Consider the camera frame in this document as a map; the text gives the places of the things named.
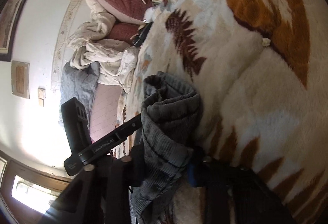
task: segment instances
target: crumpled bedsheet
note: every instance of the crumpled bedsheet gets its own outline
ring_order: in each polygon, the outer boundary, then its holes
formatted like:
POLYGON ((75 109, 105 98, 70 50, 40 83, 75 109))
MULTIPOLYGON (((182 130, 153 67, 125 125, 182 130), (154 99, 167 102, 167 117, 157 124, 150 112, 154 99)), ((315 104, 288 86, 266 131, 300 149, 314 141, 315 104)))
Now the crumpled bedsheet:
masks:
POLYGON ((103 39, 115 24, 115 17, 97 2, 85 0, 91 10, 91 22, 85 22, 68 38, 67 47, 75 50, 71 66, 84 69, 99 62, 98 83, 120 85, 130 92, 133 72, 138 60, 138 49, 128 43, 103 39))

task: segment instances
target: white wall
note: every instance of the white wall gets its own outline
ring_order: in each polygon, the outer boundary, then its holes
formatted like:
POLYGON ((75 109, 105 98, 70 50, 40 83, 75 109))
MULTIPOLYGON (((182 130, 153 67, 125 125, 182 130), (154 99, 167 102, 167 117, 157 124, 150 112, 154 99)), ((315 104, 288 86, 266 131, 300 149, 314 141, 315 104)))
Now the white wall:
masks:
MULTIPOLYGON (((0 150, 35 169, 66 175, 71 152, 58 124, 60 94, 50 91, 52 59, 69 0, 27 0, 13 46, 12 60, 30 64, 30 99, 11 93, 11 63, 0 62, 0 150), (46 89, 45 106, 37 88, 46 89)), ((86 19, 90 11, 78 17, 86 19)))

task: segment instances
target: light switch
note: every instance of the light switch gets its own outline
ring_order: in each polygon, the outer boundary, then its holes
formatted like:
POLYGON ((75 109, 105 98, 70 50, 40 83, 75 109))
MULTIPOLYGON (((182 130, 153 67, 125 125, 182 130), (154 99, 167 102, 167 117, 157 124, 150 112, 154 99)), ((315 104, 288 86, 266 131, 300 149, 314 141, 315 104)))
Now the light switch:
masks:
POLYGON ((39 99, 45 99, 46 98, 46 90, 43 88, 38 88, 38 97, 39 97, 39 99))
POLYGON ((44 100, 41 98, 39 98, 39 106, 44 107, 44 100))

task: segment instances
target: window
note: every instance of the window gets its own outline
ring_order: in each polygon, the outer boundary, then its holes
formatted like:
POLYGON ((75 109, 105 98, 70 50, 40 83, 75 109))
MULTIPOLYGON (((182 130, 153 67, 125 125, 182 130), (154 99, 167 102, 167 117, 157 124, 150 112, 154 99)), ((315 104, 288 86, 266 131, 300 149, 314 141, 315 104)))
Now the window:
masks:
POLYGON ((1 185, 2 176, 5 171, 6 165, 7 165, 7 161, 4 160, 2 157, 0 157, 0 185, 1 185))
POLYGON ((44 188, 19 176, 15 176, 11 196, 24 205, 44 214, 60 195, 57 191, 44 188))

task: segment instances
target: picture frame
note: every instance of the picture frame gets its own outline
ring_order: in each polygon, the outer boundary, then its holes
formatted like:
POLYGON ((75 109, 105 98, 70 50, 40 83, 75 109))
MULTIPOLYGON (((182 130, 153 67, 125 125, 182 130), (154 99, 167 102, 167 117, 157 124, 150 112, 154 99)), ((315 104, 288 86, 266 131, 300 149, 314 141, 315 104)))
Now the picture frame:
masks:
POLYGON ((30 88, 28 82, 29 69, 29 63, 18 61, 13 61, 11 63, 11 90, 13 95, 26 99, 30 98, 30 88))
POLYGON ((11 61, 15 32, 25 2, 0 0, 0 61, 11 61))

